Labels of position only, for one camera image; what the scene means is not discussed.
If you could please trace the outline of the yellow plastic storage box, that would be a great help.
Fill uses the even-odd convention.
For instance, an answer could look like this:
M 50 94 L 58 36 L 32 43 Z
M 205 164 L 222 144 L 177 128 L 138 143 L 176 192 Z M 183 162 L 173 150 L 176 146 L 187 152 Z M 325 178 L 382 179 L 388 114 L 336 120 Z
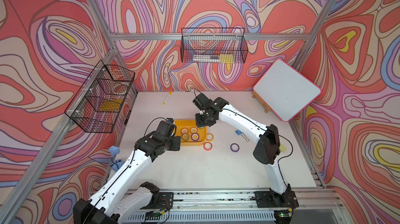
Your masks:
M 177 127 L 176 136 L 181 136 L 181 146 L 199 146 L 199 145 L 203 145 L 204 142 L 206 141 L 207 128 L 206 127 L 198 128 L 196 126 L 196 122 L 194 119 L 178 119 L 175 121 L 175 125 Z M 190 129 L 192 127 L 197 127 L 197 129 L 198 129 L 197 134 L 200 136 L 200 138 L 197 142 L 194 142 L 191 139 L 191 135 L 193 133 L 191 133 Z M 182 140 L 182 134 L 181 134 L 182 128 L 188 128 L 188 130 L 189 130 L 188 135 L 190 136 L 189 141 L 185 142 Z

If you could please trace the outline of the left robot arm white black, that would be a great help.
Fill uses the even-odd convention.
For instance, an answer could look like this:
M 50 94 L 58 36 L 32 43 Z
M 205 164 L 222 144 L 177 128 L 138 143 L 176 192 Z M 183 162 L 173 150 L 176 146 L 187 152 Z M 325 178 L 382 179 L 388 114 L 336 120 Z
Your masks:
M 127 190 L 148 166 L 166 151 L 179 151 L 181 138 L 153 138 L 146 135 L 138 140 L 130 157 L 111 179 L 88 200 L 80 199 L 73 208 L 75 224 L 122 224 L 144 207 L 157 207 L 159 188 L 144 182 L 130 196 Z

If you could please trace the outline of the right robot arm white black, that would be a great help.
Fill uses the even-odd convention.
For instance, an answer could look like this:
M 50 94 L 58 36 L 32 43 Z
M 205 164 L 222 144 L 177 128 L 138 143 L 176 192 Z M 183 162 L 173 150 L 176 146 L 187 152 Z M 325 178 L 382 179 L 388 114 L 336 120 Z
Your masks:
M 285 182 L 279 166 L 280 135 L 275 125 L 267 126 L 258 123 L 222 98 L 212 101 L 200 94 L 193 100 L 193 104 L 200 110 L 195 114 L 198 128 L 211 127 L 221 120 L 237 128 L 255 142 L 253 156 L 263 164 L 270 183 L 269 196 L 267 200 L 262 200 L 264 203 L 270 202 L 274 206 L 290 209 L 296 209 L 299 206 L 295 193 L 290 184 Z

